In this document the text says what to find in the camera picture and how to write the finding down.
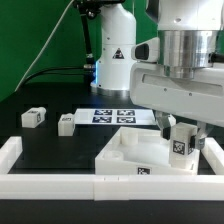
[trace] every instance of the green backdrop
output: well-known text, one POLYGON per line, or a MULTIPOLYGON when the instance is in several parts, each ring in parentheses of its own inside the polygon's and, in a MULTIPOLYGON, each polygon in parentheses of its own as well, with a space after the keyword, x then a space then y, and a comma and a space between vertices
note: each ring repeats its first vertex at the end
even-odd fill
MULTIPOLYGON (((1 101, 14 91, 70 0, 0 0, 0 2, 1 101)), ((134 2, 137 43, 140 43, 156 36, 156 25, 145 14, 146 0, 134 2)), ((133 11, 133 0, 126 0, 124 7, 133 11)), ((101 54, 100 17, 89 21, 89 26, 93 52, 95 58, 99 58, 101 54)), ((76 9, 71 8, 32 72, 47 67, 76 66, 84 63, 85 49, 80 16, 76 9)), ((77 77, 46 77, 36 79, 38 80, 81 81, 77 77)))

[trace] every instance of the metal cylinder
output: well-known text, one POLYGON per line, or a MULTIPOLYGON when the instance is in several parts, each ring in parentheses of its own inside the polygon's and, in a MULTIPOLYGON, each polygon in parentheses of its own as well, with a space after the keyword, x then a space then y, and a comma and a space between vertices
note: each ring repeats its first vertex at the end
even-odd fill
POLYGON ((165 74, 173 78, 194 78, 197 68, 212 67, 217 31, 159 31, 160 59, 165 74))

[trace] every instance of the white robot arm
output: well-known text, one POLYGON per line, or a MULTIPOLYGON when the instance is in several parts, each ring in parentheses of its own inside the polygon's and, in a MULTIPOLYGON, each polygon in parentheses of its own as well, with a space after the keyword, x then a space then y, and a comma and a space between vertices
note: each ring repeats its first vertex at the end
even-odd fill
MULTIPOLYGON (((137 62, 131 71, 131 99, 159 111, 161 129, 161 112, 199 121, 196 132, 186 126, 188 132, 181 133, 184 125, 171 129, 171 151, 174 142, 189 150, 192 137, 194 147, 200 148, 200 139, 211 130, 207 124, 224 127, 224 60, 217 54, 223 5, 223 0, 147 2, 148 14, 158 23, 158 37, 132 49, 137 62)), ((171 164, 177 158, 173 155, 171 164)))
POLYGON ((80 12, 86 43, 87 68, 96 70, 91 83, 92 92, 108 96, 129 96, 130 70, 135 61, 131 49, 136 44, 136 20, 121 3, 125 0, 75 0, 80 12), (102 30, 102 55, 95 63, 88 19, 100 14, 102 30))

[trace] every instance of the black tabletop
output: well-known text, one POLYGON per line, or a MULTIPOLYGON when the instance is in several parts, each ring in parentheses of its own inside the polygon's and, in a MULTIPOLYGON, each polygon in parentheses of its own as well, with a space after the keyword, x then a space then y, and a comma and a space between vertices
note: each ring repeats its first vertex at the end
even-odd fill
MULTIPOLYGON (((119 126, 76 125, 72 137, 58 137, 60 116, 74 113, 77 108, 140 107, 133 105, 130 99, 91 94, 83 84, 35 83, 25 86, 0 103, 0 144, 4 144, 10 136, 22 136, 23 139, 23 153, 9 175, 94 174, 95 157, 119 126), (21 114, 32 107, 45 107, 46 121, 35 129, 21 128, 21 114)), ((219 143, 223 143, 221 132, 222 129, 215 131, 219 143)), ((212 173, 202 157, 200 170, 202 173, 212 173)), ((0 201, 0 223, 4 224, 220 223, 223 220, 223 202, 0 201)))

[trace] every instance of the small white cube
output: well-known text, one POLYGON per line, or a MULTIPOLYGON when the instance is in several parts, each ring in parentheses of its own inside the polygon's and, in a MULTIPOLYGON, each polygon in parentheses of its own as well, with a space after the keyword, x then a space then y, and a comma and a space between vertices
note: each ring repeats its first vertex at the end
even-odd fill
POLYGON ((58 136, 72 136, 75 130, 73 114, 63 114, 58 122, 58 136))
POLYGON ((45 120, 46 109, 44 107, 31 108, 22 114, 22 127, 35 128, 45 120))
POLYGON ((191 137, 197 135, 197 126, 178 123, 171 128, 169 162, 172 167, 192 168, 195 149, 190 147, 191 137))

